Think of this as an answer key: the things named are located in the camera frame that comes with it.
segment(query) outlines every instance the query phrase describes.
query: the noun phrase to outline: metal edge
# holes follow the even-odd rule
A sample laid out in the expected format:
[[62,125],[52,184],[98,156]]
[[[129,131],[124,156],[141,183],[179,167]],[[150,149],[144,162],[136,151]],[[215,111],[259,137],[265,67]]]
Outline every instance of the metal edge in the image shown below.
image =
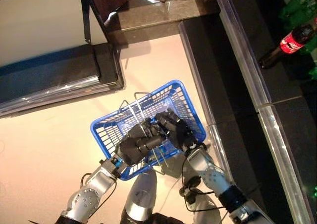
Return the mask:
[[257,110],[259,107],[271,102],[269,92],[232,1],[217,1],[221,10],[220,18],[251,94],[252,102]]
[[259,118],[296,224],[314,223],[306,195],[301,189],[296,164],[274,105],[259,109]]

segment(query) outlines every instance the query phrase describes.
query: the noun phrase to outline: cable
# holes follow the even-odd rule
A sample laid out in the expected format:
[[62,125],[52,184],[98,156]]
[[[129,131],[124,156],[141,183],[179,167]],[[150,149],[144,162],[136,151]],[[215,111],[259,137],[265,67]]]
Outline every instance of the cable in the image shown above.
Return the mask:
[[[185,191],[185,187],[184,187],[184,180],[183,180],[183,169],[184,169],[184,165],[185,165],[185,162],[187,161],[187,159],[185,158],[184,159],[184,162],[182,164],[182,171],[181,171],[181,179],[182,179],[182,186],[183,186],[183,189]],[[190,210],[187,206],[187,203],[186,203],[186,199],[185,199],[185,194],[184,194],[184,202],[185,202],[185,206],[186,206],[186,209],[189,211],[189,212],[205,212],[205,211],[210,211],[210,210],[214,210],[214,209],[221,209],[221,208],[224,208],[224,207],[215,207],[215,208],[209,208],[209,209],[203,209],[203,210]]]
[[99,205],[99,207],[89,216],[89,218],[91,218],[95,213],[96,211],[98,211],[99,208],[102,207],[102,205],[111,197],[111,195],[114,193],[115,189],[117,188],[117,180],[115,180],[114,178],[111,178],[114,182],[114,189],[113,191],[109,194],[109,196]]
[[170,188],[169,192],[167,193],[167,196],[166,196],[166,198],[165,198],[165,200],[164,200],[164,202],[163,202],[161,208],[159,209],[158,213],[160,213],[160,212],[162,211],[162,209],[163,209],[163,207],[164,207],[164,205],[165,205],[165,203],[166,203],[166,201],[167,201],[167,198],[168,198],[170,192],[172,191],[173,187],[177,184],[177,182],[178,182],[179,180],[180,180],[180,177],[179,177],[179,178],[175,181],[175,183],[171,186],[171,188]]
[[214,193],[213,191],[211,191],[211,192],[206,192],[206,193],[197,192],[196,190],[193,190],[192,187],[188,187],[188,189],[189,189],[191,192],[196,193],[197,195],[205,195],[205,194],[212,194],[212,193]]
[[83,187],[83,182],[84,182],[84,178],[88,175],[91,175],[91,173],[85,173],[82,177],[81,177],[81,180],[80,180],[80,188]]
[[227,214],[228,214],[228,211],[227,211],[227,212],[225,213],[225,215],[221,218],[219,224],[221,224],[221,223],[223,222],[223,220],[224,220],[224,218],[226,217]]

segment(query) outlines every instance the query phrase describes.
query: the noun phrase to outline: wall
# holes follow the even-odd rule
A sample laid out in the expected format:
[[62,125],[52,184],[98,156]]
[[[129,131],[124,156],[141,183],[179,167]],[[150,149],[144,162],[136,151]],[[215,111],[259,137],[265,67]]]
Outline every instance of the wall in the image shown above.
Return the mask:
[[[80,0],[0,0],[0,66],[85,44]],[[92,43],[106,39],[90,13]]]

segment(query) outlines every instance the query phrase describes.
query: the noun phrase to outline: black panel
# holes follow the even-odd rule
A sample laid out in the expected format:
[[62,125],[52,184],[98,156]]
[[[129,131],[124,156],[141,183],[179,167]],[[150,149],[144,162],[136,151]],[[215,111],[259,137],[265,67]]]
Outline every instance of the black panel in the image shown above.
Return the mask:
[[116,73],[116,61],[114,60],[114,51],[110,44],[100,44],[94,46],[96,61],[102,83],[115,82],[118,79]]
[[292,223],[287,200],[258,115],[218,15],[184,20],[233,178],[276,223]]
[[316,213],[317,186],[316,126],[304,98],[288,100],[275,105],[283,125],[299,176],[310,202],[312,213]]
[[94,75],[89,45],[9,64],[0,68],[0,103]]

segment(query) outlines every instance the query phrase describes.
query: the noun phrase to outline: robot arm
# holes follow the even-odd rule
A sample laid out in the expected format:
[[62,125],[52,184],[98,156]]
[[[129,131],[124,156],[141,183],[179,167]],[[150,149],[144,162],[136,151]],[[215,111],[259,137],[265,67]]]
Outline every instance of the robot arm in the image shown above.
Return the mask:
[[149,151],[166,139],[163,132],[149,120],[135,125],[116,146],[114,156],[105,161],[88,177],[85,185],[69,199],[56,224],[86,224],[97,210],[101,197],[116,183],[127,166],[146,157]]
[[192,130],[172,110],[156,115],[160,124],[169,131],[169,140],[185,153],[189,164],[203,179],[204,184],[214,191],[216,197],[229,212],[236,224],[273,224],[273,221],[243,192],[230,183],[222,169],[217,167],[211,156],[199,144]]
[[[146,119],[128,132],[116,146],[114,156],[110,160],[102,161],[85,185],[70,197],[67,209],[62,211],[56,224],[86,224],[98,208],[102,195],[116,183],[125,168],[140,162],[166,137],[184,152],[189,164],[201,176],[205,185],[214,191],[236,224],[273,224],[252,200],[248,200],[236,185],[228,181],[223,170],[214,165],[211,156],[204,149],[206,146],[197,142],[193,131],[184,120],[172,110],[158,113],[156,120],[152,124],[150,119]],[[144,215],[141,215],[140,219],[130,216],[130,220],[141,222],[152,212],[152,199],[149,199],[146,205],[141,205],[138,204],[138,197],[133,194],[130,196],[131,203],[125,207],[125,213],[133,216],[133,209],[142,210]],[[157,214],[156,218],[166,220],[167,217]]]
[[253,200],[248,200],[236,185],[227,180],[224,172],[214,165],[211,156],[204,149],[194,149],[187,160],[202,177],[204,184],[214,191],[236,224],[274,223]]

